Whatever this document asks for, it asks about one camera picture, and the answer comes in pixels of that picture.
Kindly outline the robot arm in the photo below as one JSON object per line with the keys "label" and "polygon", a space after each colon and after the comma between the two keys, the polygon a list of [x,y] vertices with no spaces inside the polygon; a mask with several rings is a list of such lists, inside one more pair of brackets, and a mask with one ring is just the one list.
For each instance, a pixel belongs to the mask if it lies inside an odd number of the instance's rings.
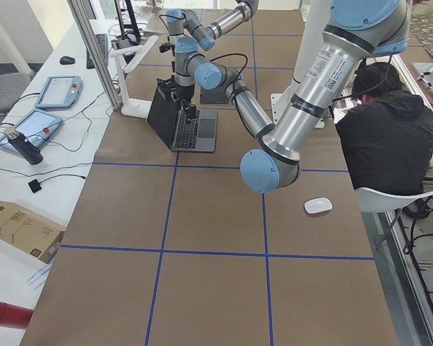
{"label": "robot arm", "polygon": [[233,31],[243,22],[252,19],[258,10],[259,1],[237,1],[237,6],[215,21],[204,25],[197,13],[191,9],[167,9],[163,14],[166,20],[170,42],[176,44],[179,38],[188,33],[200,48],[209,51],[214,47],[215,41],[221,36]]}
{"label": "robot arm", "polygon": [[257,1],[239,1],[206,26],[191,10],[168,11],[168,32],[175,38],[175,80],[181,86],[197,83],[206,90],[224,90],[259,144],[240,162],[242,179],[255,192],[272,192],[297,180],[300,149],[342,93],[357,62],[406,49],[411,6],[410,1],[333,1],[327,9],[323,43],[276,122],[268,118],[237,69],[205,56],[217,38],[255,15]]}

